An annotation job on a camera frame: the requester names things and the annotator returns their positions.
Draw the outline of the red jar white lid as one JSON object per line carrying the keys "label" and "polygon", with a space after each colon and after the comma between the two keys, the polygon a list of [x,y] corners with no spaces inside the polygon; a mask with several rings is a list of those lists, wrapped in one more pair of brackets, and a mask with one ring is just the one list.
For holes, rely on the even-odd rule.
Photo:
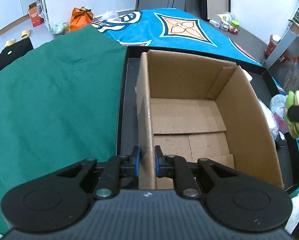
{"label": "red jar white lid", "polygon": [[276,48],[278,43],[280,42],[281,37],[279,35],[271,35],[269,37],[269,42],[267,45],[267,48],[265,49],[265,57],[269,57],[269,55],[272,53],[272,51]]}

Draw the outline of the black bag with white dot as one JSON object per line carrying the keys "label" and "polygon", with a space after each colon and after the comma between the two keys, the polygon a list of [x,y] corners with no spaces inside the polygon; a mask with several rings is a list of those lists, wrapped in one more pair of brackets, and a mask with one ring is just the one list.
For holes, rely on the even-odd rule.
{"label": "black bag with white dot", "polygon": [[0,53],[0,71],[31,50],[33,45],[29,37],[4,48]]}

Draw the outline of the orange cardboard box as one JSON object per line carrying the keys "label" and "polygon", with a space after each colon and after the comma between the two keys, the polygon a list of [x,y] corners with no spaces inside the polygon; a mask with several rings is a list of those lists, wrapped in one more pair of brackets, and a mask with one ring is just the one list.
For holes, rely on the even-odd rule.
{"label": "orange cardboard box", "polygon": [[28,6],[28,14],[32,22],[33,27],[37,27],[44,23],[43,18],[40,17],[41,8],[37,2],[34,2]]}

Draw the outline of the black shallow tray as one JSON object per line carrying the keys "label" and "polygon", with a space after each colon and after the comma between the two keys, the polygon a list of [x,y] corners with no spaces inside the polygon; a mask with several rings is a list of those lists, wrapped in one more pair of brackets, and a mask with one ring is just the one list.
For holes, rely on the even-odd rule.
{"label": "black shallow tray", "polygon": [[[177,53],[186,53],[192,55],[200,55],[212,57],[219,60],[229,60],[239,64],[242,69],[252,75],[252,87],[259,99],[265,103],[269,103],[271,97],[277,95],[277,89],[269,71],[254,63],[215,55],[201,51],[166,48],[166,47],[143,47],[143,46],[127,46],[126,57],[123,67],[122,96],[120,102],[120,134],[117,136],[118,152],[129,153],[133,146],[138,143],[138,126],[136,114],[136,92],[135,86],[140,68],[140,57],[142,53],[149,50],[173,51]],[[297,141],[288,133],[285,134],[286,143],[284,147],[277,149],[277,155],[282,172],[284,189],[288,193],[292,193],[299,187],[299,150]]]}

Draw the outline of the yellow slipper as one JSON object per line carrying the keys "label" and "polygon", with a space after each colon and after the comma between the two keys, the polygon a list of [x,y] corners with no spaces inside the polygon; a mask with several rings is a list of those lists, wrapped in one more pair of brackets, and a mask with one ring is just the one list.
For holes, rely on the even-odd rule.
{"label": "yellow slipper", "polygon": [[21,32],[21,37],[20,37],[20,39],[21,39],[21,40],[24,40],[24,39],[30,37],[30,35],[31,35],[31,29],[23,30],[23,31]]}
{"label": "yellow slipper", "polygon": [[15,42],[16,42],[16,39],[14,39],[14,38],[6,41],[4,48],[7,48],[7,47],[13,45]]}

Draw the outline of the orange gift bag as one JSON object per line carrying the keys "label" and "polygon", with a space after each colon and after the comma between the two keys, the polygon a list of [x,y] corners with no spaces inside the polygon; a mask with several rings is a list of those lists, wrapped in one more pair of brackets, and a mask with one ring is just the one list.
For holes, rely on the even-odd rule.
{"label": "orange gift bag", "polygon": [[87,9],[85,7],[73,8],[69,29],[70,31],[82,29],[86,25],[89,25],[93,19],[94,14],[92,13],[91,9]]}

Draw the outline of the red round toy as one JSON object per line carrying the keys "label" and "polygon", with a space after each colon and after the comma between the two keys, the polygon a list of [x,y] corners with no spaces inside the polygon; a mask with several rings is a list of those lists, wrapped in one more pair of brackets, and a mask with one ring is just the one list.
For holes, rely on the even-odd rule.
{"label": "red round toy", "polygon": [[233,27],[232,25],[229,26],[228,31],[229,31],[230,33],[232,33],[232,34],[235,34],[235,35],[237,35],[237,34],[240,32],[239,29]]}

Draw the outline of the green cloth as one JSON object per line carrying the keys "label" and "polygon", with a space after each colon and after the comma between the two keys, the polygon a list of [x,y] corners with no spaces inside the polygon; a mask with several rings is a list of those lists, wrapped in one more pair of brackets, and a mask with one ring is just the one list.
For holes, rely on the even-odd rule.
{"label": "green cloth", "polygon": [[[116,153],[125,55],[89,25],[0,71],[0,203],[17,185]],[[0,233],[7,231],[0,209]]]}

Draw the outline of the clear plastic bag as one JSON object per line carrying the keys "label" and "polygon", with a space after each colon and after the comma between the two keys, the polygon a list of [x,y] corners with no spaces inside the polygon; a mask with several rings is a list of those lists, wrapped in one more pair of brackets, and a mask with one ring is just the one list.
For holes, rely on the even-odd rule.
{"label": "clear plastic bag", "polygon": [[260,106],[266,117],[267,125],[274,141],[279,140],[280,133],[286,133],[286,123],[284,120],[284,107],[287,96],[277,94],[271,98],[269,107],[259,99]]}

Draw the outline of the brown cardboard box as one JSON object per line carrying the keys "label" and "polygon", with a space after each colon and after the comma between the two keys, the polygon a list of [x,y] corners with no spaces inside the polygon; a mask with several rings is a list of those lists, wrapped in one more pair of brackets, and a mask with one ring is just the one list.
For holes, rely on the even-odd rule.
{"label": "brown cardboard box", "polygon": [[149,50],[136,82],[141,189],[169,189],[158,179],[155,147],[195,162],[208,158],[283,187],[275,142],[252,85],[235,62]]}

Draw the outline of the small white box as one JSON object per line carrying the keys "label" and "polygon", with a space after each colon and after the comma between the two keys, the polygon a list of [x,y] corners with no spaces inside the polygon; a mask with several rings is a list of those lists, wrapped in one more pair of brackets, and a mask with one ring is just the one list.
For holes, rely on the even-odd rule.
{"label": "small white box", "polygon": [[220,23],[217,22],[217,21],[214,21],[213,19],[211,19],[211,20],[209,21],[209,23],[210,23],[211,25],[213,25],[214,27],[216,27],[216,28],[219,28],[219,27],[220,27]]}

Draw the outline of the plush hamburger toy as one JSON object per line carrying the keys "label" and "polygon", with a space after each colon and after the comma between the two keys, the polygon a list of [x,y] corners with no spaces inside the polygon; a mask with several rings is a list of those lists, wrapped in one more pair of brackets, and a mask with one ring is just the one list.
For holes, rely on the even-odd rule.
{"label": "plush hamburger toy", "polygon": [[299,138],[299,90],[289,91],[284,107],[284,120],[290,135]]}

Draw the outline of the grey shelf unit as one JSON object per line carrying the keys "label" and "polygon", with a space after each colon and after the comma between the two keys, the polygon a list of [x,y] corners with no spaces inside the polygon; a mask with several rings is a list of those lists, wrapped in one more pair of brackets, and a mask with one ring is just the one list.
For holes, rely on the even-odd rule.
{"label": "grey shelf unit", "polygon": [[296,38],[299,38],[299,6],[292,19],[288,20],[287,30],[279,41],[278,45],[270,53],[269,57],[265,60],[263,66],[266,69],[271,68],[278,59],[284,54]]}

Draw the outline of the green plastic cup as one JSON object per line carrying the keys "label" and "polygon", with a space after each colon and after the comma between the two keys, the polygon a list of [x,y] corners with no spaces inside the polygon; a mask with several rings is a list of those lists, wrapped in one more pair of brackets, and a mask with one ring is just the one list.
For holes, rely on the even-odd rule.
{"label": "green plastic cup", "polygon": [[230,25],[236,29],[240,28],[240,23],[237,20],[231,20]]}

